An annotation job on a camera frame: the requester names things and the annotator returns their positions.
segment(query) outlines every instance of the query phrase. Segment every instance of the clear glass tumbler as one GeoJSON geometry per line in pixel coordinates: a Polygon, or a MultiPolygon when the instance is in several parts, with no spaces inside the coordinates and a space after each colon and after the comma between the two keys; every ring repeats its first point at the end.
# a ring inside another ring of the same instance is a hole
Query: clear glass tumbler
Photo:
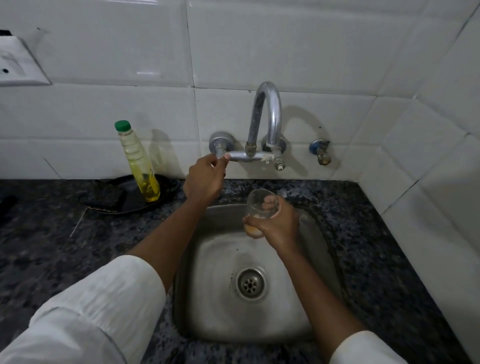
{"type": "MultiPolygon", "coordinates": [[[[278,211],[276,195],[266,189],[253,190],[247,197],[247,216],[254,218],[271,218],[278,211]]],[[[254,239],[262,238],[263,233],[253,226],[244,224],[245,233],[254,239]]]]}

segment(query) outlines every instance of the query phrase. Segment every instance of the electrical switch plate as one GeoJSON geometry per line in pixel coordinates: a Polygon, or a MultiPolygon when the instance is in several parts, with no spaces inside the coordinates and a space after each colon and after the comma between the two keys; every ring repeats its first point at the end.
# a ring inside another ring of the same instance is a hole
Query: electrical switch plate
{"type": "Polygon", "coordinates": [[[16,36],[0,36],[0,86],[49,85],[50,81],[16,36]]]}

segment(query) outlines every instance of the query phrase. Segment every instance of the speckled countertop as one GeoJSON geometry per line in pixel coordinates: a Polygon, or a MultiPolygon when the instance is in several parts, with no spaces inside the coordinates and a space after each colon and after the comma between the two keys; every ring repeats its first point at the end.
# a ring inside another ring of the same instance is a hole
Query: speckled countertop
{"type": "MultiPolygon", "coordinates": [[[[49,297],[127,252],[185,196],[127,217],[76,205],[89,181],[0,181],[20,198],[0,219],[0,349],[28,325],[49,297]]],[[[470,363],[441,312],[357,184],[341,181],[229,180],[218,204],[245,202],[267,188],[306,205],[336,253],[347,304],[409,363],[470,363]]],[[[181,337],[172,299],[158,321],[145,363],[319,363],[312,342],[237,345],[181,337]]]]}

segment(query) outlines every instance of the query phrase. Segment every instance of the curved faucet spout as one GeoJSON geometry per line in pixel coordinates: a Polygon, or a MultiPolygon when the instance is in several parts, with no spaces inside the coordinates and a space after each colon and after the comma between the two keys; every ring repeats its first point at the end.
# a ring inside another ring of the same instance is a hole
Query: curved faucet spout
{"type": "Polygon", "coordinates": [[[282,104],[280,94],[276,86],[269,81],[263,82],[257,89],[255,101],[253,102],[252,119],[250,121],[250,130],[248,140],[245,145],[245,153],[253,157],[257,150],[258,128],[265,99],[268,106],[268,134],[267,146],[270,148],[278,147],[280,144],[280,133],[282,129],[282,104]]]}

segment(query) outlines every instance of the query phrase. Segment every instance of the stainless steel sink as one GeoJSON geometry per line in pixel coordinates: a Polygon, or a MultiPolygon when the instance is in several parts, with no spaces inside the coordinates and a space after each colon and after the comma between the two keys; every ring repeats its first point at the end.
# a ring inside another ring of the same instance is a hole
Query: stainless steel sink
{"type": "MultiPolygon", "coordinates": [[[[315,220],[300,214],[297,244],[334,294],[340,282],[315,220]]],[[[274,343],[308,339],[312,327],[287,270],[265,238],[243,231],[245,205],[209,207],[174,282],[174,323],[187,337],[274,343]]]]}

